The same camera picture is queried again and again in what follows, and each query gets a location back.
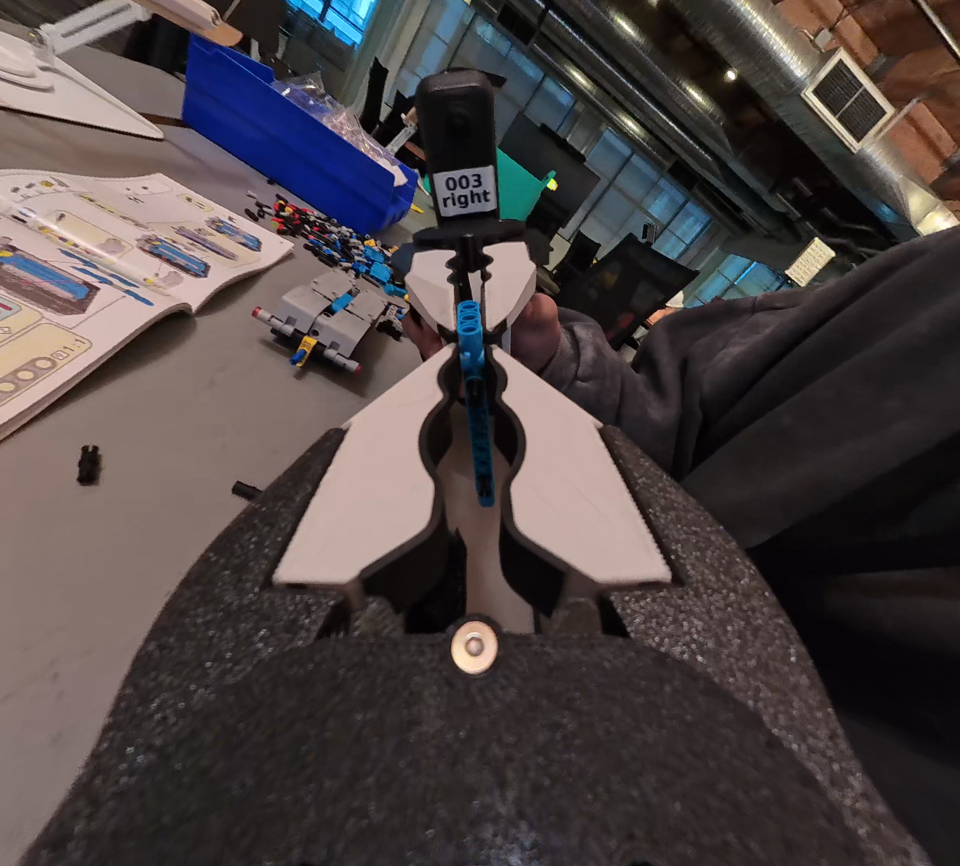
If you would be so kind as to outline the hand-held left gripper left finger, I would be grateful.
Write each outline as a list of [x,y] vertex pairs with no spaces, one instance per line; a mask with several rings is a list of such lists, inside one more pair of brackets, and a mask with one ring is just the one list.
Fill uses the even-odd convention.
[[349,592],[440,532],[437,463],[450,441],[429,452],[428,435],[449,408],[443,375],[456,356],[443,347],[346,422],[272,584]]

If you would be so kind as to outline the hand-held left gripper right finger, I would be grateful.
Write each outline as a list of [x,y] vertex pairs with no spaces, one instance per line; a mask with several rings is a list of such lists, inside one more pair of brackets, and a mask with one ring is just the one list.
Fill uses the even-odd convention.
[[601,424],[499,347],[487,355],[501,570],[514,591],[666,584],[672,571],[602,436]]

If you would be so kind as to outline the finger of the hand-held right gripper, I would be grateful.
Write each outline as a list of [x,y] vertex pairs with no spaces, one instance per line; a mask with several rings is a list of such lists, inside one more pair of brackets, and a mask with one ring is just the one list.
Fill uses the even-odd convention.
[[536,266],[526,247],[485,247],[482,320],[485,343],[500,343],[536,291]]
[[407,334],[414,343],[452,343],[457,332],[454,250],[416,250],[407,271]]

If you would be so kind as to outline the blue perforated building beam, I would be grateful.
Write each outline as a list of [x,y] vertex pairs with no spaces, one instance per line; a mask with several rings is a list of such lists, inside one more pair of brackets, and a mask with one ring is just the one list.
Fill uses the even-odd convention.
[[479,303],[474,300],[459,303],[456,319],[474,487],[480,506],[492,508],[496,503],[496,484],[487,396],[486,346]]

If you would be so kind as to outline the person's right hand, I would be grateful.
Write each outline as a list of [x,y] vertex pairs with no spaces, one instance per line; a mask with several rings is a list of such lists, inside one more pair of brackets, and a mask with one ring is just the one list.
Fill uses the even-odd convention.
[[[444,346],[439,333],[419,318],[413,308],[403,317],[401,326],[422,360],[431,358]],[[511,355],[534,373],[541,373],[561,341],[556,303],[543,293],[535,293],[512,324],[510,332]]]

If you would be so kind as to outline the teal felt bag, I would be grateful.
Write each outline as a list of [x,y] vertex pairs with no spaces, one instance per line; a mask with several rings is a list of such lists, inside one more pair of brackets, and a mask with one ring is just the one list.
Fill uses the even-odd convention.
[[536,177],[500,147],[496,150],[499,218],[526,222],[546,189],[557,188],[555,169]]

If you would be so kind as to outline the grey black motor block assembly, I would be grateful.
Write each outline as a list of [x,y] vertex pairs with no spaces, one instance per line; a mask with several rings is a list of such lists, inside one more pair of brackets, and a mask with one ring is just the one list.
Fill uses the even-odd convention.
[[309,284],[298,285],[276,309],[255,308],[251,315],[274,338],[292,348],[289,362],[303,369],[311,358],[357,375],[362,364],[354,353],[368,332],[403,338],[402,318],[409,297],[392,286],[384,289],[354,271],[327,270]]

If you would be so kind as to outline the pile of small building pieces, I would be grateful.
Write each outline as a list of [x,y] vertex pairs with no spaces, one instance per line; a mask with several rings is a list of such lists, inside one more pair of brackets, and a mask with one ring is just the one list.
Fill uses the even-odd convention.
[[303,248],[324,265],[368,280],[387,296],[409,303],[400,273],[392,264],[396,246],[385,245],[332,217],[291,203],[279,193],[271,204],[261,201],[252,191],[246,195],[251,202],[245,210],[249,218],[272,226],[278,236],[301,241]]

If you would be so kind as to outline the pile of clear plastic bags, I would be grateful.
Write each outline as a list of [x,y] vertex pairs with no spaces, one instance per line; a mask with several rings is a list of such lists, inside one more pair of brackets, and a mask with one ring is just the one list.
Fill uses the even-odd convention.
[[301,76],[277,78],[270,85],[341,139],[359,148],[384,169],[388,169],[396,186],[407,184],[402,164],[386,147],[362,129],[358,117],[351,110],[327,92],[318,70]]

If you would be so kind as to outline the black mesh office chair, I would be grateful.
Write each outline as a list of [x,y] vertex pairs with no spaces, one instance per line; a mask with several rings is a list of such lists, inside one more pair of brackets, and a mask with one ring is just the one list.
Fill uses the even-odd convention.
[[594,320],[619,350],[654,312],[699,276],[635,236],[618,245],[559,289],[558,307]]

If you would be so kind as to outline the blue plastic bin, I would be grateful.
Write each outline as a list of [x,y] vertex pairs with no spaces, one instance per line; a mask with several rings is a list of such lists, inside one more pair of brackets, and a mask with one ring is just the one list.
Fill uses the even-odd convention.
[[182,119],[307,205],[364,234],[400,221],[415,198],[404,181],[275,89],[272,69],[192,35]]

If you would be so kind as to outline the white printed sheet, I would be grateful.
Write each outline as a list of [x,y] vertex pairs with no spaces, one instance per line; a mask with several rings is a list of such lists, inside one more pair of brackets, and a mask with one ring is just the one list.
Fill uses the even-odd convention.
[[831,246],[821,237],[814,236],[782,273],[791,286],[804,288],[809,286],[836,256],[837,253]]

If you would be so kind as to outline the open instruction booklet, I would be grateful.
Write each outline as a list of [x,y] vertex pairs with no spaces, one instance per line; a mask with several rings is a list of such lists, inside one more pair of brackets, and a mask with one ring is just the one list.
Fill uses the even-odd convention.
[[156,322],[293,245],[154,173],[1,174],[1,439]]

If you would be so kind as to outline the person's dark jacket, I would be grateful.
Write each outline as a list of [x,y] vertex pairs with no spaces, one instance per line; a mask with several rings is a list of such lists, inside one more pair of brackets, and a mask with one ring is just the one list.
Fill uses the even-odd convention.
[[882,797],[934,864],[958,864],[958,486],[900,514],[848,504],[750,554]]

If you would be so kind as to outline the white wooden-top laptop stand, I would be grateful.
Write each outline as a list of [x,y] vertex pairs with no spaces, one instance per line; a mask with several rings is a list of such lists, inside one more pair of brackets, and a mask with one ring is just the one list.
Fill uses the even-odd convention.
[[2,33],[1,106],[82,126],[163,140],[162,130],[64,60],[66,52],[160,15],[206,40],[234,46],[241,30],[204,0],[100,0],[30,32]]

